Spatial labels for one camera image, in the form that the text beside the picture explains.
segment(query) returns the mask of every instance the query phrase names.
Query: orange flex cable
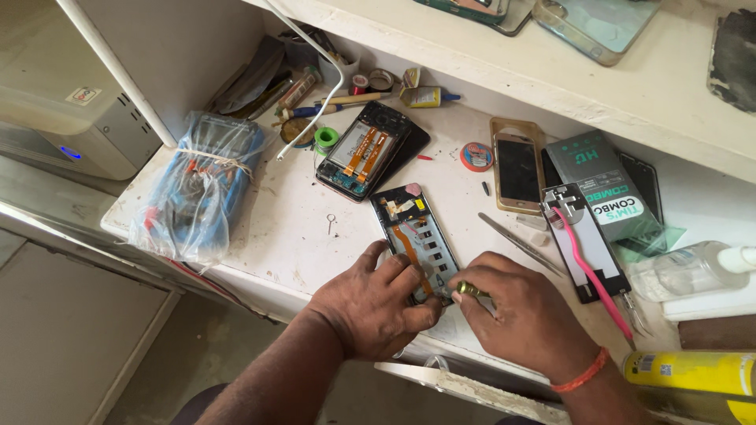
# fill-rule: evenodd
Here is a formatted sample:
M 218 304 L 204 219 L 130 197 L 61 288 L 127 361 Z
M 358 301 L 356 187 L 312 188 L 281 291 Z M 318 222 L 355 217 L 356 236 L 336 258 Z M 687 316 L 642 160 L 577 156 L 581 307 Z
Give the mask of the orange flex cable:
M 357 176 L 357 183 L 365 183 L 365 179 L 367 178 L 367 175 L 370 174 L 370 171 L 373 169 L 373 165 L 378 159 L 378 155 L 380 155 L 380 151 L 383 149 L 383 143 L 386 141 L 387 138 L 389 138 L 389 135 L 387 135 L 386 133 L 380 134 L 380 137 L 378 137 L 378 141 L 376 142 L 376 147 L 374 147 L 373 151 L 370 152 L 370 156 L 367 157 L 367 162 L 365 163 L 365 166 L 362 167 L 362 171 L 360 171 L 360 175 Z
M 410 244 L 410 238 L 399 230 L 399 225 L 391 226 L 391 230 L 393 230 L 394 235 L 401 240 L 401 243 L 404 245 L 404 250 L 407 251 L 407 256 L 410 257 L 412 264 L 420 265 L 420 262 L 417 261 L 417 254 L 415 253 L 415 250 L 412 249 L 412 244 Z M 430 287 L 428 279 L 423 278 L 420 285 L 423 286 L 423 291 L 425 291 L 426 295 L 433 293 L 433 288 Z
M 355 168 L 357 168 L 360 160 L 362 160 L 362 156 L 365 155 L 367 147 L 370 146 L 370 143 L 373 143 L 373 138 L 376 137 L 377 132 L 378 129 L 375 127 L 370 127 L 370 130 L 367 130 L 367 134 L 362 138 L 360 145 L 357 146 L 355 154 L 352 155 L 352 160 L 349 161 L 349 165 L 344 168 L 344 174 L 351 176 L 352 173 L 355 172 Z

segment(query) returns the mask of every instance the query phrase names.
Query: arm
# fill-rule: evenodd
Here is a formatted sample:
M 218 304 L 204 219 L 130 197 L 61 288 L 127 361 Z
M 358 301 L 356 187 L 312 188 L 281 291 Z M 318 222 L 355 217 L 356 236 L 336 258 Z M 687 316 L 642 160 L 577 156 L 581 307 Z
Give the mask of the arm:
M 541 372 L 553 385 L 573 381 L 598 356 L 599 346 L 541 273 L 505 256 L 483 253 L 449 286 L 456 288 L 462 280 L 496 302 L 492 315 L 474 296 L 456 291 L 453 295 L 486 352 Z M 611 360 L 593 378 L 561 396 L 575 425 L 652 422 Z
M 197 425 L 314 423 L 345 360 L 386 360 L 435 325 L 442 309 L 438 298 L 407 304 L 423 270 L 403 254 L 376 269 L 385 250 L 384 240 L 373 242 L 349 270 L 319 289 Z

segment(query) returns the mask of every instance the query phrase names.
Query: man's right hand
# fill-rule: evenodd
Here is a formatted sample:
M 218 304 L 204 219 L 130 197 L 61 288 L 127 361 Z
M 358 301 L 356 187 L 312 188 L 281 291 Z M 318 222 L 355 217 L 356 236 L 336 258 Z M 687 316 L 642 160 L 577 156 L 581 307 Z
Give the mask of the man's right hand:
M 477 298 L 454 291 L 472 331 L 489 354 L 541 372 L 561 385 L 586 371 L 599 353 L 562 294 L 541 273 L 486 252 L 449 281 L 468 281 L 496 302 L 492 315 Z

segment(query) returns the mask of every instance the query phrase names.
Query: hand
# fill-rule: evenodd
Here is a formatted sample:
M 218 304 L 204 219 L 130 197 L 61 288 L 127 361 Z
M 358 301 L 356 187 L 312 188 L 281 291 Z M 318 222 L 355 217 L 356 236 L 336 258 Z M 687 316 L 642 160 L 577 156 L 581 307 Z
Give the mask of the hand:
M 600 348 L 541 273 L 487 252 L 455 274 L 449 286 L 456 288 L 460 281 L 496 302 L 496 315 L 491 315 L 474 296 L 452 294 L 489 354 L 541 372 L 554 385 L 574 380 L 596 359 Z
M 404 254 L 389 257 L 377 270 L 385 240 L 370 244 L 347 271 L 323 285 L 305 310 L 324 317 L 342 342 L 346 358 L 383 361 L 409 344 L 441 317 L 441 300 L 421 306 L 407 299 L 425 272 Z

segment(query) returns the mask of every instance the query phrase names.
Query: screen protector box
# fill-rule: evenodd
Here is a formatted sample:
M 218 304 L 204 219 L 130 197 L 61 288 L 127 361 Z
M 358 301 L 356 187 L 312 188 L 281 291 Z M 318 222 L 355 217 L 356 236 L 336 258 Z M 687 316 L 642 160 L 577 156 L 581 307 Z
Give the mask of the screen protector box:
M 562 180 L 580 186 L 607 240 L 662 229 L 600 130 L 546 149 Z

